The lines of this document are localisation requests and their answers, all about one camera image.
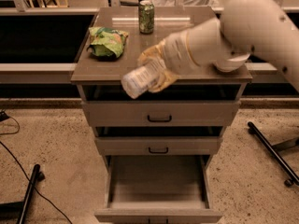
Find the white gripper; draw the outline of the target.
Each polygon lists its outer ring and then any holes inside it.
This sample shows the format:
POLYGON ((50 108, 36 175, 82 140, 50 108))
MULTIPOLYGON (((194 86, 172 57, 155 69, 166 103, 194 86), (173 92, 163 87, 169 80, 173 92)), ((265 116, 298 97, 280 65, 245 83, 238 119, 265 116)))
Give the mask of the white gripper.
POLYGON ((195 68, 187 51, 186 38, 186 31, 173 33, 139 55, 138 66, 143 66, 153 60, 161 67, 166 65, 171 70, 164 70, 159 75, 158 81, 149 88, 149 92, 156 93, 166 89, 179 79, 178 74, 190 74, 195 68))

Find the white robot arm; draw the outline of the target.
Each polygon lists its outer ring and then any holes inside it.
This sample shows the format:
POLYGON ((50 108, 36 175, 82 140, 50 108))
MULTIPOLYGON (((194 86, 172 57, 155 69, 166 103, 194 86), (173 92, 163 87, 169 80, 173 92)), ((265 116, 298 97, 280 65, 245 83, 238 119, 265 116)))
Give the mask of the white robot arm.
POLYGON ((299 30, 274 0, 229 0, 218 19, 173 33, 144 50, 141 87, 158 92, 180 75, 213 64, 238 69, 254 55, 271 63, 299 89, 299 30))

